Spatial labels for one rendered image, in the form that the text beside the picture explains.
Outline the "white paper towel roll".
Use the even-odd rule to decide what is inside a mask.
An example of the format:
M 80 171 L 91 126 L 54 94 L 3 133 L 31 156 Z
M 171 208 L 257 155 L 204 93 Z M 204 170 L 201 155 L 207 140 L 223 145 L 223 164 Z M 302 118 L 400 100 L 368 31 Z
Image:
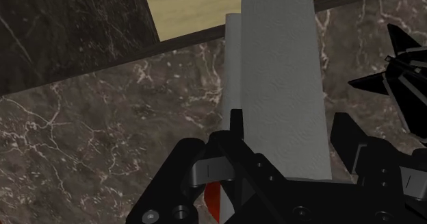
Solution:
M 286 177 L 330 179 L 313 0 L 241 0 L 228 14 L 223 114 Z

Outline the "red and white round thing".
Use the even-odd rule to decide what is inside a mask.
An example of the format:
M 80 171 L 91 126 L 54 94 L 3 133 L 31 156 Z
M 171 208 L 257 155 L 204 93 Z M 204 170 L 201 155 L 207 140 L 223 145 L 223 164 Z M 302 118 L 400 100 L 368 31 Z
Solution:
M 225 224 L 235 213 L 233 204 L 220 182 L 208 183 L 203 199 L 207 209 L 217 224 Z

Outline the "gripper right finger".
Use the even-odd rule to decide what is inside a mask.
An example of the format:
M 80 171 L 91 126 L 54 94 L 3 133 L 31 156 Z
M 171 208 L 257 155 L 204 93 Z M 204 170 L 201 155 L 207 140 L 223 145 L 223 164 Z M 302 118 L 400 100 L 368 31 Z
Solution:
M 333 118 L 330 142 L 367 194 L 375 224 L 427 224 L 427 149 L 411 155 L 368 136 L 345 112 Z

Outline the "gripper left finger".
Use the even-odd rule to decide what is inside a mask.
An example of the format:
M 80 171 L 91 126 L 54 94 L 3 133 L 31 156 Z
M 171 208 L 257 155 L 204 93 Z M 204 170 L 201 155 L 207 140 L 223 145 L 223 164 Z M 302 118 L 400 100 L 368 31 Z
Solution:
M 225 224 L 256 223 L 257 195 L 218 147 L 243 135 L 242 110 L 232 109 L 229 131 L 214 132 L 209 142 L 180 140 L 132 207 L 125 224 L 199 224 L 194 202 L 208 184 L 215 183 L 223 186 L 235 210 Z

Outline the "black angular spiky figure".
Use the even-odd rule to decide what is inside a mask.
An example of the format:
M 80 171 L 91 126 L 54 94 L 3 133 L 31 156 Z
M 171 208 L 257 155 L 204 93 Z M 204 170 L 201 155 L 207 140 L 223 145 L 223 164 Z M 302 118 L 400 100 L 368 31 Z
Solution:
M 387 25 L 394 55 L 384 71 L 348 83 L 356 89 L 388 95 L 403 128 L 427 147 L 427 46 L 397 25 Z

